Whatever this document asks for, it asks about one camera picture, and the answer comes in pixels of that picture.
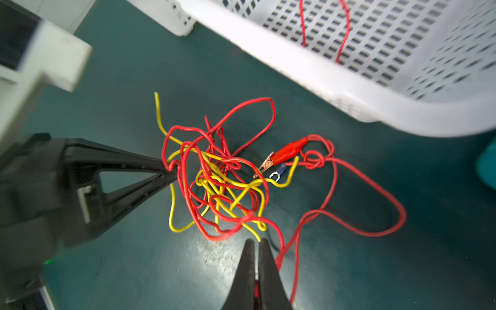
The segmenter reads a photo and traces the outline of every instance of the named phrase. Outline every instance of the wire bundle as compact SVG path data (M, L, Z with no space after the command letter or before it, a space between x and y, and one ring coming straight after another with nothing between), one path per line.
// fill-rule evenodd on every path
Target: wire bundle
M299 273L299 244L300 244L300 234L301 229L308 222L312 221L319 214L328 216L334 219L339 224L348 228L349 230L367 237L381 237L388 234L391 234L397 231L406 221L406 211L403 205L388 191L383 189L379 184L374 182L372 179L367 177L365 174L360 172L357 168L347 163L344 160L338 159L334 157L334 145L330 140L327 140L317 134L311 134L307 138L309 141L319 141L324 144L328 154L322 155L321 153L315 150L309 150L307 152L301 152L302 161L300 161L299 157L296 156L293 162L285 163L287 166L291 166L288 178L285 183L279 184L272 179L265 179L257 167L250 161L236 157L240 151L248 147L252 144L256 139L258 139L262 134L264 134L274 123L276 111L274 101L271 98L258 98L252 99L246 102L243 102L233 108L229 113L227 113L215 126L212 126L207 117L205 117L205 123L207 127L207 131L204 131L200 128L196 127L185 127L185 126L173 126L169 132L166 132L162 126L161 118L160 118L160 102L158 98L158 94L155 93L155 102L156 102L156 112L157 112L157 123L162 131L162 133L166 136L162 148L162 161L164 163L165 168L168 171L172 171L173 169L177 169L178 183L181 188L181 193L186 200L186 204L188 210L191 214L193 221L189 223L187 226L176 229L174 228L172 221L174 216L175 209L175 189L174 186L171 185L171 193L172 193L172 206L171 213L169 217L169 226L174 232L182 232L192 225L196 225L200 232L205 236L206 239L210 241L222 241L230 238L236 232L238 232L241 228L248 229L257 240L260 241L260 236L255 231L254 228L250 227L248 223L255 223L260 231L265 231L267 228L267 224L275 229L277 235L279 237L279 243L281 247L281 252L275 259L277 268L280 270L284 255L288 252L288 250L295 245L295 277L293 290L291 293L291 304L293 303L298 284L298 273ZM260 131L255 137L253 137L250 141L245 143L235 152L231 153L227 146L227 142L223 136L222 125L229 119L236 111L246 107L248 105L252 105L260 102L268 102L272 109L272 119L270 123ZM183 131L194 131L199 133L199 137L193 141L185 141L181 142L172 136L172 133L176 130ZM220 146L215 144L216 135L220 140ZM169 144L169 141L172 140L180 145L180 150L171 154L168 158L166 158L166 151ZM202 140L208 141L208 147L205 151L200 150L198 143ZM198 160L200 162L200 171L197 173L194 181L190 182L187 178L187 161L189 159L189 155L191 152L197 153ZM263 217L263 211L267 204L269 203L269 187L268 183L273 184L276 187L287 187L293 178L293 174L297 166L304 166L309 170L321 168L325 165L326 162L331 162L334 169L334 176L331 185L331 189L320 206L319 209L308 211L301 218L298 227L296 228L292 238L290 241L285 244L284 237L282 235L279 227L271 220ZM351 170L357 176L359 176L362 180L364 180L367 184L369 184L372 188L382 194L386 199L388 199L394 207L397 209L399 213L398 222L392 226L391 228L381 231L381 232L366 232L362 231L352 225L344 222L341 218L327 212L324 210L326 205L329 203L334 190L336 188L337 183L337 164L340 164L347 169ZM242 165L246 165L250 167L259 177L259 179L253 180L250 183L246 183L237 173L242 168ZM228 174L232 174L236 180L233 180L228 177ZM197 196L193 187L198 186L205 189L203 198ZM242 192L239 195L236 195L233 190L241 190ZM240 201L246 195L249 195L251 198L251 208L246 208L245 206L240 204ZM237 217L233 210L238 208L244 214L243 217ZM221 212L221 209L227 213L228 216L224 215ZM208 210L211 210L215 214L215 221L210 221L204 218L204 215ZM234 226L230 229L222 229L219 226L219 219L232 223ZM216 231L215 235L209 234L205 226L213 227Z

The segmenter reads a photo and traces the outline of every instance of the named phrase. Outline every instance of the teal object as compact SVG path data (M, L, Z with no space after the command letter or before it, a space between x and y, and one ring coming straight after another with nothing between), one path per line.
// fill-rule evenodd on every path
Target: teal object
M496 189L496 139L479 157L476 167L477 173L484 183Z
M200 24L189 36L176 37L124 0L97 1L76 36L93 47L80 84L73 93L48 87L27 132L160 157L164 137L155 121L154 91L160 94L165 128L205 128L205 115L214 124L240 102L271 96L274 126L240 156L258 164L289 142L318 133L333 141L336 157L405 205L407 223L383 238L358 236L327 218L306 226L295 310L496 308L496 191L474 169L494 132L433 139L357 122ZM263 104L235 114L224 126L229 146L241 146L270 117ZM176 137L193 136L178 132ZM308 147L323 151L317 143ZM195 168L190 171L193 178ZM124 178L103 181L112 190ZM301 215L320 206L331 182L330 164L297 170L290 187L270 192L265 215L288 240ZM61 248L54 263L45 265L57 309L221 309L251 234L241 231L213 243L194 227L172 233L170 204L165 189L98 239ZM327 209L372 231L390 227L397 216L343 168ZM175 224L189 221L178 197ZM262 236L277 240L270 229ZM281 272L287 294L293 267L290 251Z

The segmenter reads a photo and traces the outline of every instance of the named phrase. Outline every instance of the clamp jaw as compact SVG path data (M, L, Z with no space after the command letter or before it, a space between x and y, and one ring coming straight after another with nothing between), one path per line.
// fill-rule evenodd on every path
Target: clamp jaw
M269 241L263 238L255 280L255 244L248 239L241 254L233 285L222 310L293 310L277 270Z

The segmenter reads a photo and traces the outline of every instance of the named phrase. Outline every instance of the red alligator clip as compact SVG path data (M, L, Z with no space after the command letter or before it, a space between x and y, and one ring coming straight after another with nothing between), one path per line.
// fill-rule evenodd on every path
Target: red alligator clip
M265 159L265 161L260 166L259 170L263 173L265 170L269 169L272 166L279 165L288 159L291 159L298 155L298 153L302 150L302 148L308 143L308 139L305 137L301 140L291 142L290 144L283 147L277 153L270 153L270 155Z

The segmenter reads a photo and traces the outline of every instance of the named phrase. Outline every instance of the white plastic box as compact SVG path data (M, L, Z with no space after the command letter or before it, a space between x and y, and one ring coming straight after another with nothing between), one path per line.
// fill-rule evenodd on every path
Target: white plastic box
M495 0L129 0L174 34L196 21L361 122L435 137L496 127Z

